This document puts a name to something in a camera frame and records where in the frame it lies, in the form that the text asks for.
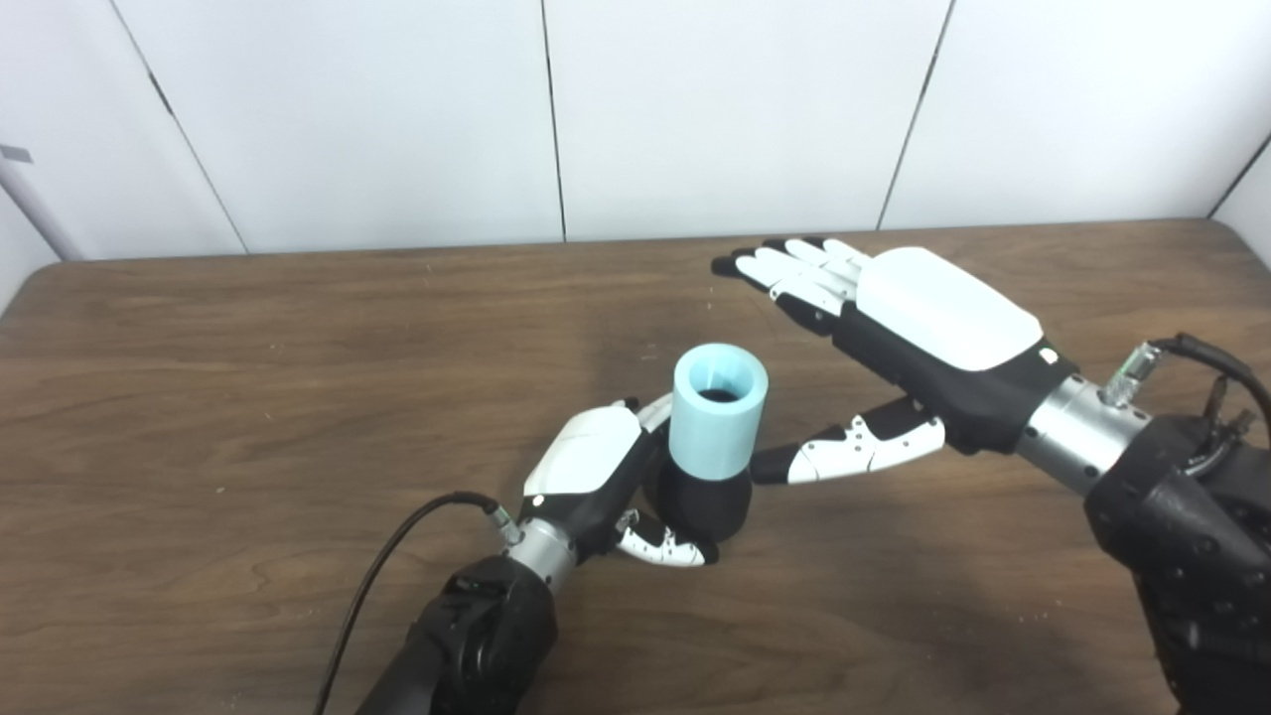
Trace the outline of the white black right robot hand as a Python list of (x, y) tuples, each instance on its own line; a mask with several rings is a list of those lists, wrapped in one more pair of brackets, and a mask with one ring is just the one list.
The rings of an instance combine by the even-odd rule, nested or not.
[(921, 246), (868, 257), (834, 237), (775, 239), (712, 262), (902, 392), (803, 442), (755, 453), (759, 485), (881, 472), (943, 448), (1014, 453), (1077, 373), (1024, 311)]

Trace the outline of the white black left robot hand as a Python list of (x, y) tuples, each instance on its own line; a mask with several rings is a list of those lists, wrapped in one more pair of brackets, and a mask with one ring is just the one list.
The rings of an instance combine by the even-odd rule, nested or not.
[(552, 538), (568, 566), (613, 549), (657, 566), (717, 564), (717, 544), (676, 532), (636, 505), (644, 483), (670, 461), (672, 395), (653, 403), (616, 401), (569, 418), (522, 484), (519, 519), (525, 538), (512, 549), (527, 563), (527, 544)]

